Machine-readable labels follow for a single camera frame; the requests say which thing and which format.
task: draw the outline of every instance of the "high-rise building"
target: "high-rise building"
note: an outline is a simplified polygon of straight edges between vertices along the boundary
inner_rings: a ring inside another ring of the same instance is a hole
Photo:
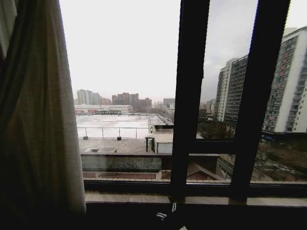
[[[263,129],[307,132],[307,27],[284,36]]]
[[[215,99],[211,99],[206,102],[207,113],[214,114],[214,104],[215,104]]]
[[[214,114],[214,109],[215,109],[215,99],[212,99],[211,100],[211,108],[210,108],[211,114]]]
[[[78,104],[100,104],[100,95],[89,90],[78,90]]]
[[[232,63],[236,60],[238,58],[227,61],[226,66],[221,69],[219,74],[215,103],[215,119],[218,121],[224,121],[231,68]]]
[[[100,103],[106,105],[106,104],[112,104],[112,101],[108,98],[100,97]]]
[[[154,108],[155,109],[162,109],[162,102],[155,102],[154,103]]]
[[[164,98],[163,104],[175,104],[175,99],[174,98]]]
[[[139,94],[129,94],[124,92],[112,96],[112,104],[132,105],[134,111],[148,111],[152,108],[152,100],[149,98],[139,99]]]
[[[100,104],[100,95],[97,92],[92,93],[93,104]]]
[[[226,101],[226,110],[224,113],[224,122],[236,124],[241,96],[243,91],[243,83],[245,79],[248,55],[234,61],[231,66],[231,73],[228,85],[228,94]]]

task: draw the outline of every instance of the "fence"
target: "fence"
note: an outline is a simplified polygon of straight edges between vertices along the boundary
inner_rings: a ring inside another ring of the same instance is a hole
[[[78,137],[89,138],[125,138],[144,139],[151,132],[151,128],[138,127],[77,127]]]

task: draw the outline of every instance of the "overcast sky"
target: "overcast sky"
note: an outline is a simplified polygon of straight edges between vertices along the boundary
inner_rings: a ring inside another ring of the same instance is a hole
[[[60,0],[71,83],[111,99],[175,97],[180,0]],[[220,69],[248,53],[256,0],[211,0],[201,100],[216,97]],[[307,25],[292,0],[286,27]]]

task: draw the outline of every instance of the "black window frame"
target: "black window frame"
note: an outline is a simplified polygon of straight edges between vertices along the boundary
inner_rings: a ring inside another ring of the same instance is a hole
[[[181,0],[171,182],[85,179],[85,189],[160,193],[174,199],[185,196],[228,196],[236,200],[251,196],[306,197],[307,184],[250,182],[289,4],[290,0],[280,1],[276,10],[273,1],[258,1],[235,138],[202,140],[196,139],[196,131],[210,1]],[[253,111],[252,123],[250,111]],[[190,153],[236,154],[231,182],[187,183]]]

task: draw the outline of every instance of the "beige curtain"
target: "beige curtain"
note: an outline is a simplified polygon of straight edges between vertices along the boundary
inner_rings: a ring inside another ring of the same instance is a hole
[[[82,215],[84,186],[57,0],[19,1],[0,75],[2,211]]]

